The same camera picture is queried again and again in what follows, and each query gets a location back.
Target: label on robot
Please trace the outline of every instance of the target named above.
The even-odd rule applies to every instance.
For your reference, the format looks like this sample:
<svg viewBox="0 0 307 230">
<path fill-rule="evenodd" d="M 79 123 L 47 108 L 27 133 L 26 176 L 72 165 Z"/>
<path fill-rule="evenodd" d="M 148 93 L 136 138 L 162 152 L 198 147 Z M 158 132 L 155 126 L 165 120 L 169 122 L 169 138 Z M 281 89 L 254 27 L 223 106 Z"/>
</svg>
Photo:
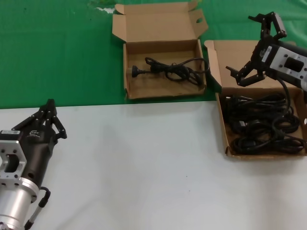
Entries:
<svg viewBox="0 0 307 230">
<path fill-rule="evenodd" d="M 271 50 L 272 50 L 272 46 L 269 46 L 267 51 L 265 52 L 265 54 L 263 56 L 262 62 L 265 62 L 267 60 Z"/>
<path fill-rule="evenodd" d="M 2 130 L 1 134 L 20 134 L 20 131 L 17 131 L 17 130 Z"/>
</svg>

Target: silver metal cylinder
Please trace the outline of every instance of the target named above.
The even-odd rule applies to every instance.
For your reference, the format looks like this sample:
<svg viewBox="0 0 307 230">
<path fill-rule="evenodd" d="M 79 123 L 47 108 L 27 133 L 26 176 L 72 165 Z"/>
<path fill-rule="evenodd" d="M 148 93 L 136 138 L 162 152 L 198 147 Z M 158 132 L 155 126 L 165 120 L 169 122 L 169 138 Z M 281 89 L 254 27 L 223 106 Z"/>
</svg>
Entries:
<svg viewBox="0 0 307 230">
<path fill-rule="evenodd" d="M 14 186 L 0 185 L 0 230 L 23 230 L 27 212 L 38 192 L 38 187 L 25 178 L 20 178 Z"/>
</svg>

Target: robotic arm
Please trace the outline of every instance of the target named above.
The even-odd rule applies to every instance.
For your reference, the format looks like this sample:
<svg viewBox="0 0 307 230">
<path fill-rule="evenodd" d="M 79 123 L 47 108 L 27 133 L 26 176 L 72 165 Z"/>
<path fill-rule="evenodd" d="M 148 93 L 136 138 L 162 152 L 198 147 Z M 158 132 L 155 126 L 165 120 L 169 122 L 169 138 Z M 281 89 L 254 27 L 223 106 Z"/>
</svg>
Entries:
<svg viewBox="0 0 307 230">
<path fill-rule="evenodd" d="M 53 99 L 12 130 L 0 132 L 0 230 L 31 228 L 50 197 L 49 190 L 41 184 L 53 148 L 60 138 L 66 139 L 67 135 L 57 117 Z M 46 191 L 45 197 L 24 228 L 26 214 L 39 190 Z"/>
<path fill-rule="evenodd" d="M 249 19 L 261 23 L 260 41 L 255 47 L 250 61 L 240 70 L 226 67 L 240 86 L 248 86 L 265 79 L 265 75 L 281 79 L 307 92 L 307 50 L 279 41 L 287 37 L 280 16 L 274 12 L 258 14 Z M 271 23 L 277 34 L 271 35 Z M 245 78 L 253 69 L 257 74 Z"/>
</svg>

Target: power cord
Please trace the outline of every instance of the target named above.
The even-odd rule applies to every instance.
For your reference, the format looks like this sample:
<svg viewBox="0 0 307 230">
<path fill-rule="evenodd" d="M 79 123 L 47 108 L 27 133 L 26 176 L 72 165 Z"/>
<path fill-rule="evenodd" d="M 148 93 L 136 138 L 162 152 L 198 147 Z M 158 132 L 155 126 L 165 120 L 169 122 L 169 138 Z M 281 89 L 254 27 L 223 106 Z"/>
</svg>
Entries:
<svg viewBox="0 0 307 230">
<path fill-rule="evenodd" d="M 205 63 L 204 71 L 195 71 L 190 67 L 185 66 L 188 62 L 201 60 Z M 203 77 L 200 76 L 202 73 L 206 73 L 210 70 L 210 66 L 207 60 L 196 57 L 186 60 L 180 64 L 173 63 L 171 65 L 166 65 L 158 62 L 150 57 L 145 58 L 145 62 L 150 65 L 150 70 L 140 70 L 137 66 L 132 66 L 132 77 L 136 78 L 139 74 L 144 73 L 160 73 L 164 72 L 167 79 L 171 81 L 189 81 L 190 83 L 198 86 L 204 85 Z M 179 78 L 172 77 L 172 74 L 176 74 Z"/>
<path fill-rule="evenodd" d="M 231 143 L 238 154 L 261 154 L 264 151 L 298 154 L 306 147 L 305 140 L 289 135 L 297 131 L 300 121 L 294 116 L 286 84 L 277 80 L 283 86 L 285 96 L 275 93 L 260 99 L 226 98 L 225 122 L 234 133 L 242 136 Z"/>
<path fill-rule="evenodd" d="M 35 212 L 30 217 L 30 219 L 26 222 L 26 224 L 24 225 L 24 230 L 29 230 L 32 227 L 36 217 L 38 216 L 38 214 L 40 213 L 42 208 L 46 206 L 46 204 L 47 204 L 47 202 L 50 198 L 51 192 L 49 191 L 49 189 L 47 189 L 46 187 L 41 187 L 40 190 L 45 190 L 45 192 L 46 192 L 45 196 L 40 200 Z"/>
</svg>

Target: metal bracket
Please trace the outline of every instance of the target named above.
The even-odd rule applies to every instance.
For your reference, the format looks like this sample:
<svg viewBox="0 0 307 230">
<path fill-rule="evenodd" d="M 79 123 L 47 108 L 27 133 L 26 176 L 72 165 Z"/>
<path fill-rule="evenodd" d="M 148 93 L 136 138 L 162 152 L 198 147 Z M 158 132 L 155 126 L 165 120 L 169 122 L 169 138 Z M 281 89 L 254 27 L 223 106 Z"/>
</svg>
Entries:
<svg viewBox="0 0 307 230">
<path fill-rule="evenodd" d="M 9 164 L 9 155 L 15 155 L 18 157 L 19 165 L 14 172 L 5 172 Z M 15 181 L 18 181 L 21 177 L 27 160 L 24 152 L 17 140 L 0 140 L 0 157 L 2 163 L 0 165 L 0 184 L 5 183 L 7 186 L 14 186 Z"/>
</svg>

